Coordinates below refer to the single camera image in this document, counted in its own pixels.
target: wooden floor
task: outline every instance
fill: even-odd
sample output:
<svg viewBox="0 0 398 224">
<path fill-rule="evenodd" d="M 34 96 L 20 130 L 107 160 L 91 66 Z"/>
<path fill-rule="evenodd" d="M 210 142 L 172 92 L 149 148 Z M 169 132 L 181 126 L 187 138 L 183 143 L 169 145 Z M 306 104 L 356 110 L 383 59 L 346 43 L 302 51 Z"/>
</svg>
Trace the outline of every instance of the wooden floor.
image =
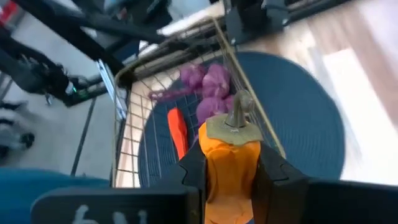
<svg viewBox="0 0 398 224">
<path fill-rule="evenodd" d="M 393 173 L 398 170 L 397 11 L 396 0 L 352 1 L 240 46 L 297 62 L 335 100 L 346 130 L 344 180 L 398 185 Z M 164 32 L 222 12 L 221 5 L 213 5 Z M 123 150 L 132 152 L 128 145 Z M 137 172 L 131 161 L 121 159 L 119 167 Z M 123 175 L 118 186 L 133 186 L 132 178 Z"/>
</svg>

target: metal wire rack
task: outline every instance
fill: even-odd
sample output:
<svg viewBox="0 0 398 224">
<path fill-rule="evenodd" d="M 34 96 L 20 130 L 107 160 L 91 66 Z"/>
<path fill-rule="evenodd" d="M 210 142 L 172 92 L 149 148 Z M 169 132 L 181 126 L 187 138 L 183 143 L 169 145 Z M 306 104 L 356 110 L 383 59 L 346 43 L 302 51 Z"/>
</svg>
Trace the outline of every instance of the metal wire rack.
<svg viewBox="0 0 398 224">
<path fill-rule="evenodd" d="M 179 69 L 186 63 L 222 63 L 230 72 L 232 93 L 247 89 L 256 102 L 248 120 L 258 125 L 265 142 L 285 157 L 285 152 L 274 129 L 253 91 L 248 78 L 235 57 L 236 49 L 229 46 L 220 20 L 207 18 L 183 31 L 170 36 L 155 50 L 144 47 L 139 56 L 120 71 L 112 92 L 115 102 L 113 187 L 148 187 L 162 176 L 167 168 L 178 162 L 177 152 L 170 137 L 167 112 L 178 107 L 184 115 L 191 145 L 197 134 L 195 110 L 201 100 L 199 94 L 159 102 L 148 98 L 150 91 L 180 88 Z M 168 54 L 168 48 L 176 43 L 188 43 L 180 50 Z M 123 76 L 135 75 L 139 81 L 131 90 L 117 88 Z"/>
</svg>

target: blue round rug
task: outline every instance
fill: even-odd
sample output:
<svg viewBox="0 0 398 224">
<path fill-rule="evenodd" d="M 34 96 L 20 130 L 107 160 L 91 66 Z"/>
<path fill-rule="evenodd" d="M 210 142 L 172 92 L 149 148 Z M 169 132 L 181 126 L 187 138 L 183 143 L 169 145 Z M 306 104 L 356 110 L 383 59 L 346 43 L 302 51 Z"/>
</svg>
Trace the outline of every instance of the blue round rug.
<svg viewBox="0 0 398 224">
<path fill-rule="evenodd" d="M 345 155 L 343 123 L 320 84 L 302 67 L 281 57 L 257 52 L 236 56 L 285 148 L 287 160 L 309 176 L 339 179 Z M 181 86 L 177 80 L 170 89 Z M 156 183 L 177 162 L 167 112 L 174 107 L 182 111 L 191 145 L 198 128 L 195 111 L 199 100 L 190 95 L 156 104 L 139 148 L 141 187 Z"/>
</svg>

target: blue surface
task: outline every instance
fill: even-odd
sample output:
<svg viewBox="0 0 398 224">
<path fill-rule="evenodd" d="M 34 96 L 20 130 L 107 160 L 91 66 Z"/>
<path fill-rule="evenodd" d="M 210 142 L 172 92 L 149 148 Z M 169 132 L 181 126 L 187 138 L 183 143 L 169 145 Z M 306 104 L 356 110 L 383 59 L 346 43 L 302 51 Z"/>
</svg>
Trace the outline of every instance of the blue surface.
<svg viewBox="0 0 398 224">
<path fill-rule="evenodd" d="M 287 160 L 304 174 L 338 179 L 344 163 L 344 129 L 336 105 L 324 89 L 307 71 L 288 60 L 257 52 L 240 52 L 236 56 L 285 148 Z M 177 80 L 170 88 L 180 86 Z M 192 100 L 194 96 L 187 97 L 187 102 Z M 197 122 L 194 113 L 198 102 L 187 106 L 182 98 L 175 103 L 182 109 L 187 126 L 191 125 L 189 118 Z M 143 187 L 156 182 L 177 161 L 166 117 L 175 103 L 158 103 L 149 116 L 139 148 Z M 193 129 L 188 130 L 189 143 L 195 131 L 193 124 Z"/>
<path fill-rule="evenodd" d="M 0 168 L 0 223 L 30 223 L 30 208 L 44 193 L 62 187 L 109 187 L 108 180 L 45 170 Z"/>
</svg>

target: orange carrot toy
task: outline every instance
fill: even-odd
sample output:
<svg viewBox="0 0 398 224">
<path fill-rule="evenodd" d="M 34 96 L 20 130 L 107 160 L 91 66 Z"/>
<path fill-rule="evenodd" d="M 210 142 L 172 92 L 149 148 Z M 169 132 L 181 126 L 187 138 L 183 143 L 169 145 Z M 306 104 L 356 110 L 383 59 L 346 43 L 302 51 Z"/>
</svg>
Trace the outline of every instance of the orange carrot toy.
<svg viewBox="0 0 398 224">
<path fill-rule="evenodd" d="M 167 114 L 167 121 L 174 145 L 177 148 L 178 159 L 181 159 L 188 151 L 187 126 L 184 117 L 178 108 L 173 108 Z"/>
</svg>

